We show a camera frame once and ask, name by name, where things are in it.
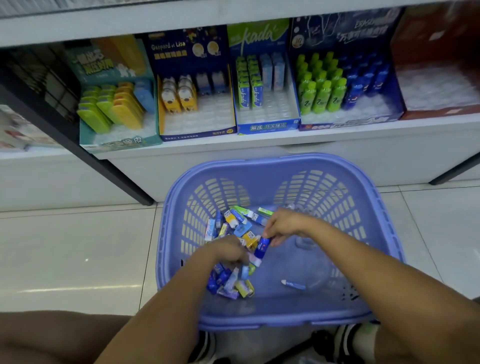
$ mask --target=black metal post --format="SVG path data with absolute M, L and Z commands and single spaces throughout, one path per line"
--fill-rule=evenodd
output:
M 448 170 L 444 174 L 438 176 L 437 178 L 434 178 L 433 180 L 431 180 L 428 183 L 435 186 L 435 185 L 438 185 L 438 184 L 448 182 L 452 178 L 455 178 L 456 176 L 462 174 L 463 172 L 465 172 L 465 171 L 469 170 L 470 168 L 473 168 L 473 167 L 475 167 L 476 165 L 479 165 L 479 164 L 480 164 L 480 152 L 478 152 L 474 156 L 471 156 L 467 160 L 464 160 L 462 163 L 457 164 L 455 167 L 451 168 L 450 170 Z
M 7 68 L 0 68 L 0 103 L 11 107 L 110 182 L 145 206 L 155 201 L 108 160 L 100 160 L 79 145 L 79 130 Z

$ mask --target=hand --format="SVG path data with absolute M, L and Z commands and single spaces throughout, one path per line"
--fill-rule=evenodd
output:
M 248 265 L 250 262 L 247 250 L 235 235 L 227 235 L 224 238 L 217 239 L 204 245 L 203 249 L 207 250 L 208 254 L 214 259 L 214 264 L 218 262 L 241 262 Z
M 270 246 L 280 245 L 291 235 L 304 235 L 304 226 L 308 224 L 308 215 L 287 208 L 279 208 L 269 219 L 262 236 L 273 237 Z

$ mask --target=display box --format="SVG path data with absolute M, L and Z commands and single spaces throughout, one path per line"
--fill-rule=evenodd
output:
M 480 112 L 480 4 L 407 7 L 391 41 L 403 120 Z
M 171 141 L 236 133 L 227 27 L 170 30 L 145 34 L 142 38 L 157 76 L 162 139 Z M 191 83 L 181 81 L 186 77 Z M 174 92 L 165 88 L 165 83 L 174 87 Z M 181 87 L 188 92 L 187 97 Z
M 318 52 L 320 59 L 323 59 L 328 51 L 334 52 L 334 58 L 342 55 L 343 64 L 339 63 L 339 68 L 343 65 L 356 68 L 362 60 L 368 60 L 371 54 L 381 54 L 384 64 L 387 65 L 390 59 L 389 40 L 401 11 L 401 8 L 395 7 L 293 18 L 289 48 L 292 67 L 300 54 L 305 55 L 308 60 L 314 52 Z M 380 91 L 370 96 L 358 97 L 355 106 L 350 109 L 342 107 L 335 112 L 310 112 L 301 115 L 299 130 L 396 121 L 403 114 L 402 99 L 394 72 L 388 74 Z
M 80 42 L 67 43 L 66 54 L 83 91 L 90 86 L 144 83 L 151 86 L 150 96 L 156 97 L 156 82 L 141 39 L 125 35 Z M 140 116 L 140 128 L 128 128 L 119 118 L 106 133 L 95 132 L 81 120 L 80 145 L 90 153 L 99 153 L 161 144 L 156 103 L 153 102 L 150 111 L 137 116 Z
M 286 54 L 289 19 L 276 19 L 261 22 L 230 24 L 228 29 L 228 43 L 230 46 L 230 67 L 233 86 L 233 100 L 235 106 L 235 119 L 239 134 L 255 134 L 267 132 L 279 132 L 294 130 L 298 128 L 300 121 L 300 110 L 298 106 L 297 93 L 293 72 L 289 65 Z M 251 107 L 243 107 L 239 92 L 243 91 L 238 87 L 236 59 L 238 56 L 248 57 L 255 55 L 258 58 L 261 54 L 268 54 L 272 57 L 275 53 L 281 55 L 285 68 L 283 71 L 283 87 L 272 87 L 265 79 L 262 79 L 262 101 L 261 106 L 254 106 L 254 86 L 250 84 L 249 95 L 252 97 Z M 275 65 L 272 63 L 273 75 L 270 83 L 276 80 Z

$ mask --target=tile floor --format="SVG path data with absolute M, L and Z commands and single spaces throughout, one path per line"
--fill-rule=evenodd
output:
M 379 188 L 407 262 L 469 298 L 480 296 L 480 180 Z M 62 309 L 133 315 L 156 292 L 159 206 L 0 213 L 0 311 Z M 218 336 L 234 363 L 263 363 L 310 327 Z M 239 352 L 238 343 L 258 350 Z

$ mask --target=plastic basket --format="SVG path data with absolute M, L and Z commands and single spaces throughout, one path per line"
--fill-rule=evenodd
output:
M 354 164 L 321 153 L 224 160 L 191 168 L 170 188 L 158 239 L 158 288 L 204 244 L 207 220 L 216 209 L 240 205 L 272 210 L 288 203 L 310 206 L 349 235 L 404 261 L 400 240 L 377 189 Z M 261 226 L 254 227 L 253 232 L 261 231 Z M 282 279 L 308 288 L 285 287 Z M 261 325 L 332 325 L 358 322 L 371 314 L 320 248 L 300 249 L 295 237 L 268 249 L 250 281 L 255 295 L 249 299 L 229 300 L 207 293 L 199 327 L 221 331 Z

